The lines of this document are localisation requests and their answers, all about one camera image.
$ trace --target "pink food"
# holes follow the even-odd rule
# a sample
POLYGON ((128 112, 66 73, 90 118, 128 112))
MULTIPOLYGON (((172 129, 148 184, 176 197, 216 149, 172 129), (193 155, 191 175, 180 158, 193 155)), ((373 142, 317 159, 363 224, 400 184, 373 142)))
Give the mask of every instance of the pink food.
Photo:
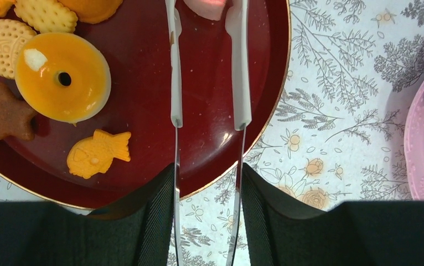
POLYGON ((211 21, 219 21, 227 0, 184 0, 197 15, 211 21))

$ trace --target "plate rim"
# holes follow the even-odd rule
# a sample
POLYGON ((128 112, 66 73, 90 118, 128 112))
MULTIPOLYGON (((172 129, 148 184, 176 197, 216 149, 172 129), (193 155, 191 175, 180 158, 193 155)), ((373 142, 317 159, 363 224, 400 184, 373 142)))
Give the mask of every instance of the plate rim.
MULTIPOLYGON (((285 87, 285 83, 286 83, 286 79, 287 79, 287 73, 288 73, 288 69, 289 69, 289 63, 290 63, 290 58, 291 58, 291 46, 292 46, 292 22, 291 22, 291 15, 290 15, 290 0, 285 0, 286 4, 287 4, 287 23, 288 23, 288 44, 287 44, 287 63, 286 63, 286 67, 284 70, 284 76, 282 77, 282 84, 281 84, 281 88, 279 90, 279 97, 277 97, 276 102, 274 103, 274 107, 272 108, 269 117, 267 118, 267 121, 264 123, 261 131, 259 132, 259 134, 257 134, 256 138, 253 140, 253 142, 251 143, 250 147, 244 152, 244 156, 246 156, 251 149, 256 145, 256 143, 258 142, 259 138, 262 136, 262 134, 264 133, 264 131, 267 129, 273 115, 274 112, 276 111, 277 105, 279 103, 280 97, 282 95, 282 92, 284 90, 285 87)), ((236 167, 237 165, 237 161, 235 161, 228 169, 226 169, 222 174, 220 174, 217 178, 215 178, 214 180, 212 180, 211 182, 203 185, 201 188, 197 189, 196 191, 181 197, 181 200, 185 200, 191 196, 196 195, 197 193, 205 190, 206 188, 212 186, 215 182, 217 182, 219 179, 221 179, 222 177, 224 177, 227 173, 229 173, 234 167, 236 167)), ((77 205, 73 205, 73 204, 69 204, 66 202, 61 202, 52 198, 49 198, 47 196, 41 195, 37 192, 34 192, 16 182, 14 182, 13 180, 11 180, 10 178, 6 177, 5 175, 0 173, 0 177, 3 178, 4 180, 10 182, 12 185, 17 186, 18 188, 20 188, 21 190, 24 190, 25 192, 28 192, 30 194, 33 194, 37 197, 40 197, 44 200, 50 201, 50 202, 54 202, 57 203, 59 205, 62 206, 66 206, 66 207, 70 207, 70 208, 74 208, 74 209, 80 209, 80 210, 84 210, 84 211, 92 211, 93 208, 87 208, 87 207, 81 207, 81 206, 77 206, 77 205)))
POLYGON ((416 189, 416 184, 415 184, 415 179, 417 178, 415 178, 412 174, 412 171, 410 171, 413 165, 415 165, 415 163, 409 159, 412 153, 412 150, 410 147, 411 146, 410 132, 412 128, 413 118, 415 117, 414 114, 422 98, 424 98, 424 80, 422 81, 418 91, 414 95, 414 98, 412 99, 411 104, 409 106, 409 111, 406 116, 406 125, 405 125, 406 127, 405 127, 404 137, 403 137, 403 145, 404 145, 403 152, 405 154, 405 160, 406 160, 407 182, 408 182, 409 190, 411 193, 411 197, 415 201, 422 201, 424 200, 424 198, 418 193, 416 189))

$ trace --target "orange donut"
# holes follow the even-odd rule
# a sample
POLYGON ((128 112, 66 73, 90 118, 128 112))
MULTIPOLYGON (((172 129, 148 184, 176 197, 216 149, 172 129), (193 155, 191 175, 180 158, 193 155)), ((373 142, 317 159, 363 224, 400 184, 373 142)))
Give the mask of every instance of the orange donut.
POLYGON ((111 92, 106 59, 70 33, 43 33, 27 41, 17 58, 15 81, 37 112, 71 124, 96 115, 111 92))
POLYGON ((75 12, 79 20, 96 24, 105 21, 116 13, 123 0, 59 0, 75 12))

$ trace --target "white frosting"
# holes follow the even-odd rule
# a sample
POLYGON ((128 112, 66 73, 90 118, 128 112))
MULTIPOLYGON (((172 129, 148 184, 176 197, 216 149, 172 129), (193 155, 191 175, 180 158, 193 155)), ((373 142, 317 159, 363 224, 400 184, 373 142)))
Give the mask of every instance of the white frosting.
POLYGON ((47 57, 38 49, 26 49, 24 52, 24 62, 32 71, 39 71, 48 61, 47 57))

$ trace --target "floral tablecloth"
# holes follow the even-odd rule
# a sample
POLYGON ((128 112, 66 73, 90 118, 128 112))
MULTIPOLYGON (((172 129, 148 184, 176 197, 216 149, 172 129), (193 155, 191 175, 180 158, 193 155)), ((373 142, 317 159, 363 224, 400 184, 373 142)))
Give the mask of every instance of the floral tablecloth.
MULTIPOLYGON (((424 0, 292 0, 291 17, 285 91, 246 162, 324 210, 411 199, 403 130, 424 79, 424 0)), ((233 186, 234 171, 182 201, 187 266, 225 264, 233 186)), ((16 200, 40 199, 0 178, 0 201, 16 200)), ((250 265, 244 226, 239 266, 250 265)))

